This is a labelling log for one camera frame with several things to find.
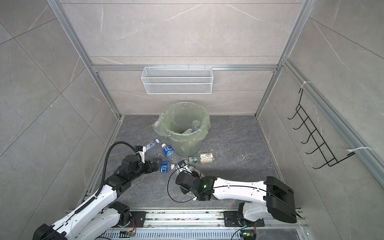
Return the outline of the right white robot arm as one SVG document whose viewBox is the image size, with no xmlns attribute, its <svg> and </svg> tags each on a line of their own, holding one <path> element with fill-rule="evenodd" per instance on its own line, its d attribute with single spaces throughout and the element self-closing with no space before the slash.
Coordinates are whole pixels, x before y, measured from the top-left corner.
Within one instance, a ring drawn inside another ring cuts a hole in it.
<svg viewBox="0 0 384 240">
<path fill-rule="evenodd" d="M 275 177 L 268 176 L 259 182 L 237 182 L 180 171 L 175 183 L 183 194 L 191 193 L 197 201 L 210 201 L 212 198 L 242 201 L 236 219 L 243 225 L 270 217 L 295 224 L 299 217 L 294 190 Z"/>
</svg>

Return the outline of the small beige label package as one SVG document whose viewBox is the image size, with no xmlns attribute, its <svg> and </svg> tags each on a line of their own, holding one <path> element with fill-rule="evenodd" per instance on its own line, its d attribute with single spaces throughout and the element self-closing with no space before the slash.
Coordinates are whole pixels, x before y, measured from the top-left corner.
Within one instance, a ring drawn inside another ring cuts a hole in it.
<svg viewBox="0 0 384 240">
<path fill-rule="evenodd" d="M 200 153 L 199 161 L 201 164 L 211 163 L 215 159 L 213 153 Z"/>
</svg>

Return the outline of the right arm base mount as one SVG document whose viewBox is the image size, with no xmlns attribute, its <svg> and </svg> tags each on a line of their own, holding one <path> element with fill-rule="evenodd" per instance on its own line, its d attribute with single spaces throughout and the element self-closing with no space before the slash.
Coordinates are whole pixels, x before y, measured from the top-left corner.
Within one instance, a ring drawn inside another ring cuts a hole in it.
<svg viewBox="0 0 384 240">
<path fill-rule="evenodd" d="M 263 219 L 258 219 L 256 222 L 246 220 L 241 217 L 237 211 L 224 211 L 224 225 L 225 227 L 264 227 L 265 222 Z"/>
</svg>

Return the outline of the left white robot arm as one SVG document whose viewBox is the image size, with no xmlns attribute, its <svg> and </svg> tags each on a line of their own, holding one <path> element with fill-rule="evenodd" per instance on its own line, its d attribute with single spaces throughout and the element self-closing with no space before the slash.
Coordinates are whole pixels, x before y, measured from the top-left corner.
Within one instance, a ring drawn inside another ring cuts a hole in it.
<svg viewBox="0 0 384 240">
<path fill-rule="evenodd" d="M 52 225 L 41 225 L 34 232 L 34 240 L 94 240 L 107 229 L 130 221 L 130 208 L 116 199 L 132 182 L 143 174 L 157 172 L 160 158 L 141 161 L 127 155 L 103 186 L 62 219 Z"/>
</svg>

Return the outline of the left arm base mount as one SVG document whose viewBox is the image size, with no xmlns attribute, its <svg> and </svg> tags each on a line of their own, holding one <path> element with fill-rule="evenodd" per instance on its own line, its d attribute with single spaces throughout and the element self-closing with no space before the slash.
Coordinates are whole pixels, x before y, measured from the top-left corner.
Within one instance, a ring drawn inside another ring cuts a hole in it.
<svg viewBox="0 0 384 240">
<path fill-rule="evenodd" d="M 120 217 L 120 221 L 117 224 L 117 226 L 120 228 L 131 228 L 131 229 L 134 226 L 142 228 L 144 226 L 146 214 L 147 212 L 145 211 L 123 213 Z"/>
</svg>

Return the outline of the clear bottle blue cap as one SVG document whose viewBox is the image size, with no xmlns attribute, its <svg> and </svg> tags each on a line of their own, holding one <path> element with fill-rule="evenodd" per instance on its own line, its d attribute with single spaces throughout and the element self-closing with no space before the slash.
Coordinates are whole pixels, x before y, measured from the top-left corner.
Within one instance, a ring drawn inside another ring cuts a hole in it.
<svg viewBox="0 0 384 240">
<path fill-rule="evenodd" d="M 159 143 L 160 143 L 159 139 L 154 139 L 153 141 L 151 141 L 146 145 L 146 150 L 149 151 L 151 149 L 156 148 L 159 145 Z"/>
</svg>

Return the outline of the green plastic bin liner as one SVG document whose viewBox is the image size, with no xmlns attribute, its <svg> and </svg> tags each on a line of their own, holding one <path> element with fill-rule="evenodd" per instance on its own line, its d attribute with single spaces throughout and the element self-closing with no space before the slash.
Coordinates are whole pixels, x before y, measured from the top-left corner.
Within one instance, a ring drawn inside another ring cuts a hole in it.
<svg viewBox="0 0 384 240">
<path fill-rule="evenodd" d="M 201 126 L 196 131 L 186 134 L 192 128 L 193 121 L 200 121 Z M 181 102 L 170 105 L 160 114 L 153 124 L 154 131 L 162 137 L 177 143 L 186 141 L 202 141 L 211 128 L 208 111 L 195 103 Z"/>
</svg>

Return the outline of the green mesh trash bin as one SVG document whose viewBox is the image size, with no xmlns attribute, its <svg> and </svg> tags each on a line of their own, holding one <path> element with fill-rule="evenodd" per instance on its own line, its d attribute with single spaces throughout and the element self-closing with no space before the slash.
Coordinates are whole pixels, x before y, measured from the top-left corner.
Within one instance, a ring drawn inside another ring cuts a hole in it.
<svg viewBox="0 0 384 240">
<path fill-rule="evenodd" d="M 186 142 L 177 143 L 170 139 L 169 141 L 173 150 L 181 157 L 191 157 L 197 154 L 200 151 L 202 142 L 203 142 L 202 140 L 202 141 L 186 141 Z"/>
</svg>

